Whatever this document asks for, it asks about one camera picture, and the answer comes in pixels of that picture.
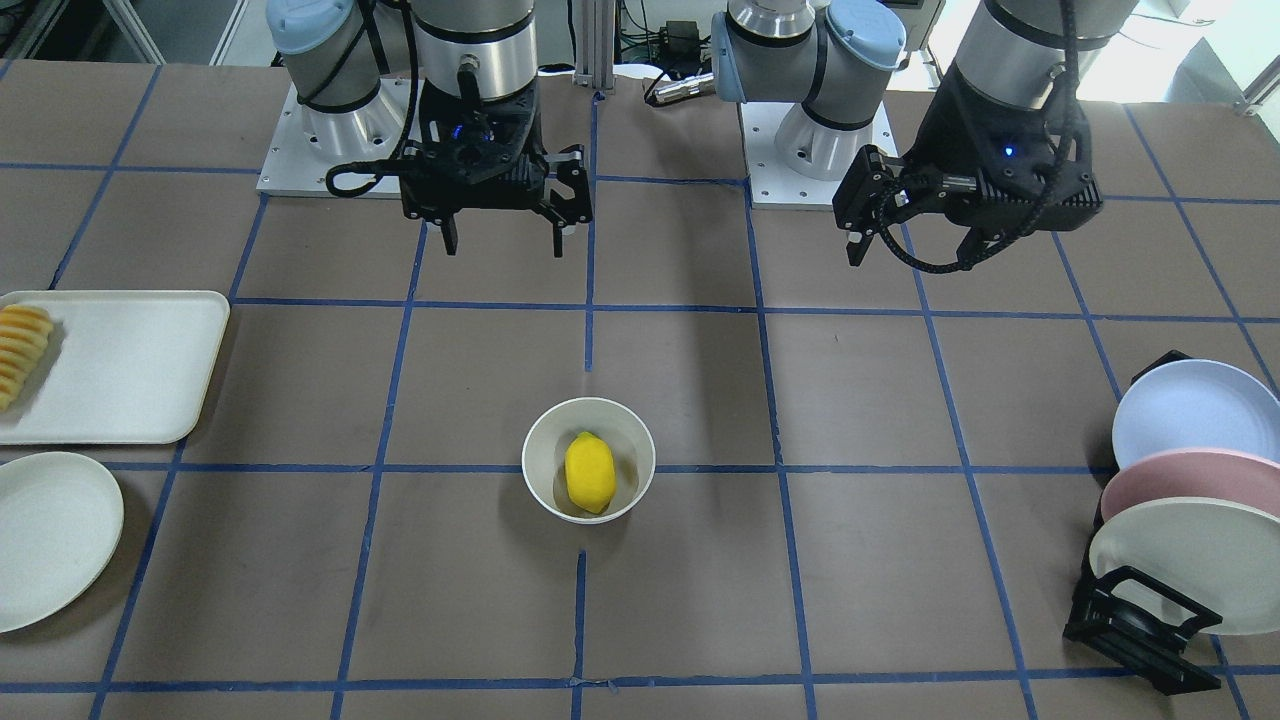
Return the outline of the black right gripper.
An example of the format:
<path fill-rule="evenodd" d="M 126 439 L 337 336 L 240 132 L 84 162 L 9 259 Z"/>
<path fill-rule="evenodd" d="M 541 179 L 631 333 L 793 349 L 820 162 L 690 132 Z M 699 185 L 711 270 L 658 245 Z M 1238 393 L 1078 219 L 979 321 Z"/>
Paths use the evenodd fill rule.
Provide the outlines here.
<path fill-rule="evenodd" d="M 557 259 L 568 223 L 593 219 L 584 145 L 548 152 L 541 140 L 539 79 L 479 105 L 428 85 L 419 128 L 399 176 L 401 205 L 408 218 L 440 222 L 448 256 L 458 254 L 456 213 L 466 209 L 535 211 L 552 225 Z"/>

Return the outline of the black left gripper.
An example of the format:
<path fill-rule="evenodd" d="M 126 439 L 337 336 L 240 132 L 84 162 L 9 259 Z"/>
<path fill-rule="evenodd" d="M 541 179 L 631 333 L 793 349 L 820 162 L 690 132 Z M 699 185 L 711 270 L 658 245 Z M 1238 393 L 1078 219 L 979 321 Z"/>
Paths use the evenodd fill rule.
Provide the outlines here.
<path fill-rule="evenodd" d="M 1015 108 L 948 70 L 906 154 L 867 145 L 835 191 L 849 265 L 861 266 L 877 240 L 913 263 L 891 229 L 920 214 L 966 229 L 959 263 L 983 263 L 1037 231 L 1074 231 L 1096 217 L 1105 201 L 1076 88 L 1074 72 L 1057 70 L 1042 108 Z"/>

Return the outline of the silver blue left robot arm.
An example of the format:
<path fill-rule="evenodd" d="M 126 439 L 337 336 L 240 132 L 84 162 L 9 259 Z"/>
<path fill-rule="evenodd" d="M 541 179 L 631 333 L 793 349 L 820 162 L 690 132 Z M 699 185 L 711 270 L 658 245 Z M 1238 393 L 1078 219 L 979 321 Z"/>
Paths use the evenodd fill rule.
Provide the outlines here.
<path fill-rule="evenodd" d="M 788 104 L 774 147 L 794 172 L 836 183 L 852 266 L 879 240 L 919 272 L 968 272 L 1019 238 L 1075 231 L 1101 211 L 1076 94 L 1133 9 L 980 3 L 900 158 L 870 140 L 908 41 L 878 1 L 731 1 L 710 23 L 710 70 L 655 78 L 643 99 L 662 108 L 713 91 L 741 105 Z"/>

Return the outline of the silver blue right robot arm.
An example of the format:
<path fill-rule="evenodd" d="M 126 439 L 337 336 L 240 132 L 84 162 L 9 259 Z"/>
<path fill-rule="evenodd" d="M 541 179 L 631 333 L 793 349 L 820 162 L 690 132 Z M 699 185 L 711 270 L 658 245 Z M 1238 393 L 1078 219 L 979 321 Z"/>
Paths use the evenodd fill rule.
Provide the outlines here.
<path fill-rule="evenodd" d="M 586 149 L 543 142 L 532 3 L 270 1 L 265 20 L 324 193 L 393 179 L 449 255 L 465 210 L 538 214 L 556 258 L 593 219 Z"/>

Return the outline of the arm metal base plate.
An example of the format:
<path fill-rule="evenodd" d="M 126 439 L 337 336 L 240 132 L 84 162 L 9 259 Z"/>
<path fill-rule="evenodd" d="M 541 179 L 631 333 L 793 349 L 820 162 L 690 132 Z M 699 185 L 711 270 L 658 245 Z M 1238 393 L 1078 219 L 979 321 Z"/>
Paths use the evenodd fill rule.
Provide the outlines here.
<path fill-rule="evenodd" d="M 321 113 L 301 105 L 291 87 L 262 161 L 257 190 L 280 197 L 328 197 L 325 177 L 333 167 L 390 156 L 403 129 L 408 100 L 410 82 L 388 78 L 364 108 Z"/>
<path fill-rule="evenodd" d="M 827 211 L 858 151 L 876 145 L 897 149 L 884 105 L 852 131 L 817 123 L 797 102 L 739 106 L 751 205 L 756 209 Z"/>

